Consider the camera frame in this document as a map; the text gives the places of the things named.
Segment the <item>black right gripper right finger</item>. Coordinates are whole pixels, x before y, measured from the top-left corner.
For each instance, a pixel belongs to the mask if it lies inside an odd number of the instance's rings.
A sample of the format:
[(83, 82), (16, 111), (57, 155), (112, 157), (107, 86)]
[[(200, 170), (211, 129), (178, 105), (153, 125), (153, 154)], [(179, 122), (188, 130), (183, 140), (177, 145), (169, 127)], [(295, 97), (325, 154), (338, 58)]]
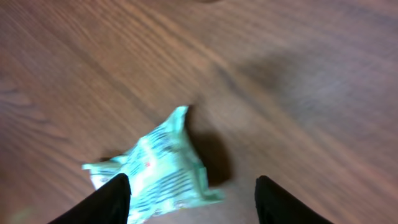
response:
[(260, 224), (332, 224), (265, 175), (256, 179), (254, 199)]

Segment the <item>teal tissue pack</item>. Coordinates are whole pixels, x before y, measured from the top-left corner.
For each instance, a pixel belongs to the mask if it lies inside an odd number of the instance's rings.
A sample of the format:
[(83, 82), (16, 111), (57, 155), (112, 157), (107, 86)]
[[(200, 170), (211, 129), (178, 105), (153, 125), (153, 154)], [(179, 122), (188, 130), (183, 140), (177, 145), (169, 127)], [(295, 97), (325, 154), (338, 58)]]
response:
[(187, 111), (185, 105), (175, 108), (125, 153), (104, 162), (83, 164), (95, 189), (118, 174), (128, 176), (128, 223), (144, 223), (150, 217), (223, 200), (221, 191), (209, 188), (206, 168), (188, 138)]

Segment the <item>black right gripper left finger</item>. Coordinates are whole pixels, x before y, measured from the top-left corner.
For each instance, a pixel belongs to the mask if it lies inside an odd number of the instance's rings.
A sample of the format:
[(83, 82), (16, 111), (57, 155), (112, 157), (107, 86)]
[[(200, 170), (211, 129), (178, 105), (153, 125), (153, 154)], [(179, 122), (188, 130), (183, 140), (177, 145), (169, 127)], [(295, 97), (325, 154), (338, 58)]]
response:
[(126, 174), (118, 174), (50, 224), (126, 224), (131, 188)]

